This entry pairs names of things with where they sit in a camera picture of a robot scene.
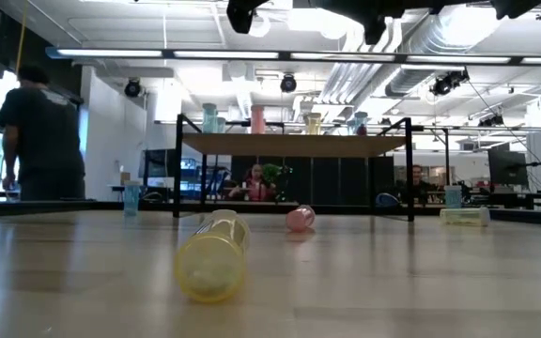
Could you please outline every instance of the black cabinet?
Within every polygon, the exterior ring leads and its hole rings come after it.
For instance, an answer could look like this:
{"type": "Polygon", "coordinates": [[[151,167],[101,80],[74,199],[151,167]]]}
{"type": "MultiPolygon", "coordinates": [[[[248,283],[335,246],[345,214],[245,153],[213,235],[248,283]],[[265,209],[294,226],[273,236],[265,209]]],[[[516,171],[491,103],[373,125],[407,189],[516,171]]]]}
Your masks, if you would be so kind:
{"type": "Polygon", "coordinates": [[[241,182],[256,163],[293,169],[286,196],[289,201],[317,206],[369,206],[369,195],[394,188],[394,158],[279,158],[233,156],[232,179],[241,182]]]}

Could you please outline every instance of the man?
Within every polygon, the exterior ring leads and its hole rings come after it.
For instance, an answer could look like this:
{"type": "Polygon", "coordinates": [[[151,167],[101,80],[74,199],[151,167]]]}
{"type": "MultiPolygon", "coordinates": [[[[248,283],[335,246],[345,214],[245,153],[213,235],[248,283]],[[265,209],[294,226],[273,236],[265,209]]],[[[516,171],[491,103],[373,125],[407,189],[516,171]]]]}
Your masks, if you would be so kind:
{"type": "Polygon", "coordinates": [[[0,110],[6,161],[4,189],[16,180],[20,160],[21,200],[85,198],[85,165],[79,150],[76,108],[48,88],[42,69],[22,67],[20,88],[11,90],[0,110]]]}
{"type": "MultiPolygon", "coordinates": [[[[400,200],[404,203],[408,201],[409,191],[405,182],[402,182],[400,189],[400,200]]],[[[419,164],[412,166],[412,197],[416,200],[416,203],[423,205],[427,204],[428,196],[427,192],[431,192],[431,184],[423,181],[423,167],[419,164]]]]}
{"type": "Polygon", "coordinates": [[[427,203],[427,192],[431,191],[431,184],[423,181],[423,167],[419,164],[412,165],[412,196],[419,203],[427,203]]]}

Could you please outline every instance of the gray t-shirt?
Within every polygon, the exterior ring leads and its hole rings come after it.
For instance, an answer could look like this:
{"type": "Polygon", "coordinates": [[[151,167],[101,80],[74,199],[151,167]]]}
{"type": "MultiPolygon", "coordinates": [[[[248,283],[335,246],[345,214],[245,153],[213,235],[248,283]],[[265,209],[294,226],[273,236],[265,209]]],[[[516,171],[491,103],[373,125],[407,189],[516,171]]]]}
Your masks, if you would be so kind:
{"type": "Polygon", "coordinates": [[[19,181],[43,170],[85,174],[79,150],[76,108],[49,89],[19,88],[8,92],[0,126],[18,127],[19,181]]]}

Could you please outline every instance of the wooden shelf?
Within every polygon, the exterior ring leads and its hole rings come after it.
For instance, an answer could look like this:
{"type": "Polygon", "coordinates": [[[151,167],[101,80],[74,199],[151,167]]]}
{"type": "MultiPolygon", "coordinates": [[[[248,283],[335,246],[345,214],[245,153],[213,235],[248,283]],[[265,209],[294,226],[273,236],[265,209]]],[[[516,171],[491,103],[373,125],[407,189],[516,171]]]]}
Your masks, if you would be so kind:
{"type": "Polygon", "coordinates": [[[183,134],[183,143],[208,155],[369,158],[403,146],[402,136],[183,134]]]}

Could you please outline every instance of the white wall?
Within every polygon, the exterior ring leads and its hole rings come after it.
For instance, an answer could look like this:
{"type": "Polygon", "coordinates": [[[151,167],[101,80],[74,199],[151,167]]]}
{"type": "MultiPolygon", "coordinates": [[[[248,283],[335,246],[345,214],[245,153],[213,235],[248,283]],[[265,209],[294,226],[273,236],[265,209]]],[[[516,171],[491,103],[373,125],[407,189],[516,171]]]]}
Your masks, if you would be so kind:
{"type": "Polygon", "coordinates": [[[86,134],[86,197],[115,201],[108,187],[119,184],[120,167],[138,179],[141,151],[146,143],[147,112],[98,78],[92,68],[83,68],[81,95],[88,115],[86,134]]]}
{"type": "MultiPolygon", "coordinates": [[[[414,154],[412,153],[414,164],[422,166],[445,166],[446,157],[443,153],[435,154],[414,154]]],[[[394,165],[406,165],[405,153],[394,153],[394,165]]],[[[456,180],[465,180],[467,184],[472,178],[489,178],[489,166],[487,162],[487,153],[477,154],[450,154],[450,166],[455,167],[456,180]]]]}
{"type": "MultiPolygon", "coordinates": [[[[175,148],[177,143],[177,125],[176,124],[154,124],[156,109],[158,107],[158,94],[151,93],[147,96],[147,149],[167,149],[175,148]]],[[[202,154],[195,151],[193,148],[183,144],[182,158],[195,159],[198,162],[202,161],[202,154]]],[[[208,165],[214,165],[215,157],[208,156],[208,165]]],[[[219,165],[231,165],[230,156],[219,156],[219,165]]],[[[172,184],[172,178],[166,179],[166,184],[172,184]]]]}

